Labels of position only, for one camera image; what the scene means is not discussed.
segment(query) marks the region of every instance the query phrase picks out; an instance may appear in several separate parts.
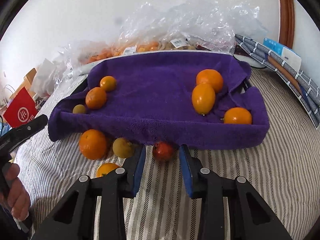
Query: clear plastic wrap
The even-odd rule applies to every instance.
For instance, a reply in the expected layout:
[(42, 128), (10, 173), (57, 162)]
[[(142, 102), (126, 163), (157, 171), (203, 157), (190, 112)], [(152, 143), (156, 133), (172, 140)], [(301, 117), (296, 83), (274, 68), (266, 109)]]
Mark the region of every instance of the clear plastic wrap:
[(124, 22), (117, 41), (79, 41), (64, 46), (60, 50), (66, 66), (62, 78), (86, 74), (97, 62), (132, 53), (198, 49), (232, 55), (235, 33), (257, 40), (266, 36), (268, 31), (258, 15), (259, 7), (252, 8), (248, 0), (223, 0), (221, 4), (187, 0), (167, 11), (145, 3)]
[(52, 95), (54, 89), (63, 80), (66, 71), (66, 66), (61, 61), (50, 62), (44, 59), (39, 65), (37, 73), (33, 78), (30, 90), (35, 92), (41, 98)]
[(239, 0), (230, 0), (224, 5), (206, 0), (187, 0), (160, 12), (146, 3), (125, 21), (118, 46), (138, 48), (141, 44), (159, 41), (159, 50), (180, 49), (170, 44), (172, 40), (180, 39), (190, 46), (182, 49), (233, 54), (235, 32), (265, 37), (267, 30), (257, 19), (259, 7), (251, 8), (249, 3)]

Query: shopping bag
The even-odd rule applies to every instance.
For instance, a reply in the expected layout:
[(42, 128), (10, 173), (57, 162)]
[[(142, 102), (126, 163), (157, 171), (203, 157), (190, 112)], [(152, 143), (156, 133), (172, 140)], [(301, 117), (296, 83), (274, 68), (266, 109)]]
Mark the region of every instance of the shopping bag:
[(11, 127), (18, 127), (33, 120), (38, 113), (32, 97), (23, 87), (10, 103), (3, 117)]

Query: gray striped cloth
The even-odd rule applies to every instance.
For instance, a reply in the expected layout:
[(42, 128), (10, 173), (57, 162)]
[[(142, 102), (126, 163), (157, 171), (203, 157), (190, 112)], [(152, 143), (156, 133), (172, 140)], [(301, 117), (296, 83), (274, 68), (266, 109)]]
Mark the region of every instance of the gray striped cloth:
[[(69, 89), (55, 90), (39, 114), (49, 116), (84, 78), (79, 77)], [(270, 119), (263, 143), (248, 149), (194, 150), (191, 154), (220, 176), (249, 179), (293, 239), (303, 239), (320, 214), (320, 134), (276, 73), (253, 70), (250, 82), (260, 89)], [(81, 175), (94, 178), (101, 164), (124, 162), (112, 152), (102, 160), (86, 159), (79, 152), (79, 136), (71, 134), (53, 143), (46, 127), (18, 150), (19, 178), (31, 197), (32, 233)], [(152, 147), (147, 146), (137, 197), (123, 200), (127, 239), (197, 239), (201, 200), (188, 198), (179, 158), (161, 164), (151, 153)], [(99, 239), (99, 203), (94, 239)], [(225, 219), (229, 238), (227, 214)]]
[[(264, 45), (238, 34), (236, 34), (236, 41), (252, 58), (277, 72), (277, 74), (298, 98), (305, 111), (308, 113), (313, 125), (318, 129), (320, 125), (320, 94), (318, 85), (309, 76), (307, 76), (303, 70), (296, 72), (288, 63), (286, 63), (285, 60)], [(277, 63), (284, 67), (284, 69), (298, 81), (303, 95), (301, 95), (290, 81), (268, 61), (266, 55), (275, 59)]]

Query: white logo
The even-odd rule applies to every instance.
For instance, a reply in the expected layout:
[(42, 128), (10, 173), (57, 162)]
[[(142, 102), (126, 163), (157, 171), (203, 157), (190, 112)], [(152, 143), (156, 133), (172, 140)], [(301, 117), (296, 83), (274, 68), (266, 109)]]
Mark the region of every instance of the white logo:
[(25, 107), (22, 107), (18, 111), (18, 119), (20, 122), (26, 122), (29, 118), (29, 112), (28, 109)]

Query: human hand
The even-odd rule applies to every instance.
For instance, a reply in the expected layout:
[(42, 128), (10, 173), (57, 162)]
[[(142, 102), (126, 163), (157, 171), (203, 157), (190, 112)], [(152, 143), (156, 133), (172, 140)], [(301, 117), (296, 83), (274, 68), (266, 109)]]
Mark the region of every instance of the human hand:
[[(11, 214), (18, 220), (25, 220), (29, 214), (30, 207), (30, 196), (28, 192), (25, 190), (22, 185), (20, 179), (18, 178), (18, 174), (20, 172), (20, 168), (17, 164), (11, 164), (10, 168), (5, 175), (6, 180), (12, 181), (12, 186), (7, 198), (7, 204), (11, 207)], [(0, 204), (4, 205), (4, 196), (0, 192)]]

